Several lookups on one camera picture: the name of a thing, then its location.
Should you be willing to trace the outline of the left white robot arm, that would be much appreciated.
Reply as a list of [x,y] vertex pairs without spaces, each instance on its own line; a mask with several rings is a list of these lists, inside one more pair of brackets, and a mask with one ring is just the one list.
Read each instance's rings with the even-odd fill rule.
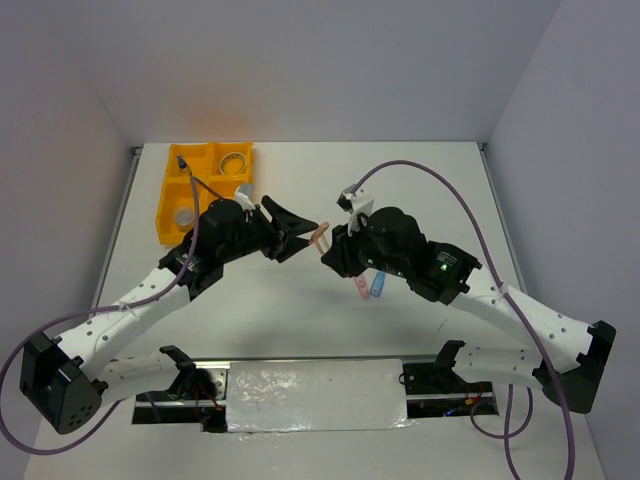
[[61,435],[100,407],[137,394],[165,391],[182,399],[204,387],[214,396],[215,380],[175,346],[140,357],[119,354],[219,281],[226,264],[256,252],[282,263],[307,247],[305,236],[317,227],[268,196],[255,206],[213,201],[182,243],[117,302],[55,338],[39,333],[25,344],[22,393]]

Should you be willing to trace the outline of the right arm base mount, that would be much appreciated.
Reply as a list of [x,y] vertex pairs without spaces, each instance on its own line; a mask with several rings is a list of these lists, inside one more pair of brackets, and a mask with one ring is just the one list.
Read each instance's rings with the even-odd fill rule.
[[467,383],[434,362],[402,364],[398,383],[404,387],[409,419],[469,417],[498,414],[494,389],[489,382]]

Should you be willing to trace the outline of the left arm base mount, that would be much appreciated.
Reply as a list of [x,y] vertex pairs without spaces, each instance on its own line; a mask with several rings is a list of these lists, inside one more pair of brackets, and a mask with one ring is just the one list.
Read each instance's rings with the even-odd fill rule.
[[202,432],[226,433],[230,364],[198,360],[195,366],[195,376],[178,391],[138,394],[134,401],[132,424],[198,426]]

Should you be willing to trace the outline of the beige masking tape roll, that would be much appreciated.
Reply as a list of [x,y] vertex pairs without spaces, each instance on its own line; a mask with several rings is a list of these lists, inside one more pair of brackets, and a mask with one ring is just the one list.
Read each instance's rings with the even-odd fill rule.
[[247,167],[248,161],[241,152],[230,152],[219,161],[219,171],[223,175],[235,176],[242,174]]

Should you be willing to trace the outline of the clear round pin jar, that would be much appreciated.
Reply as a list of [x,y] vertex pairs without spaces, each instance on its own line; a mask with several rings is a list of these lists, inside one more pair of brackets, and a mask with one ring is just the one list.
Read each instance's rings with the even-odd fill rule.
[[172,219],[179,230],[188,231],[194,225],[196,213],[192,207],[179,206],[173,211]]

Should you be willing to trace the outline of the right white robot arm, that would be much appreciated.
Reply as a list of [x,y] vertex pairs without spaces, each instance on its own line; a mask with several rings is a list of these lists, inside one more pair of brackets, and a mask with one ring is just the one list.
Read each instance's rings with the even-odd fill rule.
[[417,221],[397,207],[338,225],[321,261],[342,278],[374,269],[398,277],[421,298],[466,312],[520,342],[489,348],[449,340],[437,356],[436,383],[457,391],[495,382],[539,389],[574,413],[592,410],[616,330],[604,321],[572,319],[508,285],[498,285],[464,250],[429,241]]

